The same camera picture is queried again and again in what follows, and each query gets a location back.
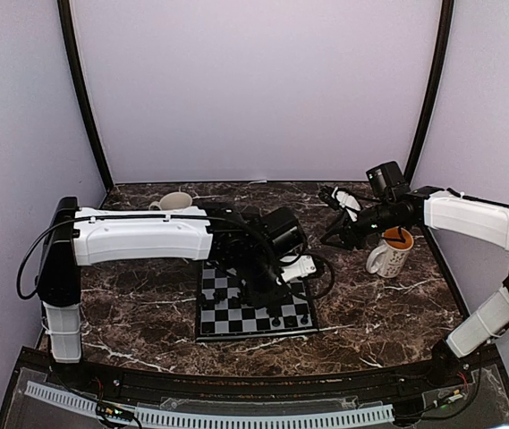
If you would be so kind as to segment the pile of black chess pieces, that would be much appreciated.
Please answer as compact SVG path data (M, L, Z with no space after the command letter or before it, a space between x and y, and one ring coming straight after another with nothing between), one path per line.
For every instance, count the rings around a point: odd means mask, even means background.
M197 307L200 310L239 309L242 307L240 292L233 283L223 286L207 283L200 289Z

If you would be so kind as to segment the black grey chess board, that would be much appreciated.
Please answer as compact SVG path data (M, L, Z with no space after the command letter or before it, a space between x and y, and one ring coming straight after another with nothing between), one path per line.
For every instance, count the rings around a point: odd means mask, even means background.
M238 341L266 337L286 337L318 332L318 319L312 302L305 299L306 283L291 283L294 296L288 295L278 313L268 313L265 308L255 309L242 304L239 309L200 310L197 307L198 294L202 286L214 283L216 286L233 283L239 288L238 280L204 262L200 267L197 293L195 340L197 342ZM306 326L299 324L300 317L309 315ZM273 327L274 316L281 319L280 327Z

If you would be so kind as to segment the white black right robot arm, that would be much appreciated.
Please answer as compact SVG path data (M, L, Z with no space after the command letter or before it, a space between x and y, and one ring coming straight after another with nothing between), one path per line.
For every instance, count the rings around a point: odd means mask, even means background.
M411 189L397 162L368 170L372 197L341 187L325 186L318 195L338 216L327 227L321 243L347 250L362 249L377 235L366 269L392 278L402 269L412 249L410 228L447 231L478 240L509 254L509 204L469 196L451 188ZM431 350L424 379L442 388L457 376L465 358L509 329L509 268L497 291Z

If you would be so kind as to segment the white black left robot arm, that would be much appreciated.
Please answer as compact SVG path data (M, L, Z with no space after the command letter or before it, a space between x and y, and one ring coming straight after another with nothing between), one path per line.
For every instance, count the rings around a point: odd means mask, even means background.
M213 262L238 276L247 304L271 307L289 293L291 281L317 271L311 256L293 253L306 239L287 207L259 215L209 201L170 210L109 211L66 197L21 261L20 272L34 250L41 250L34 290L18 296L39 298L58 373L75 390L85 390L94 371L81 360L83 266L160 258Z

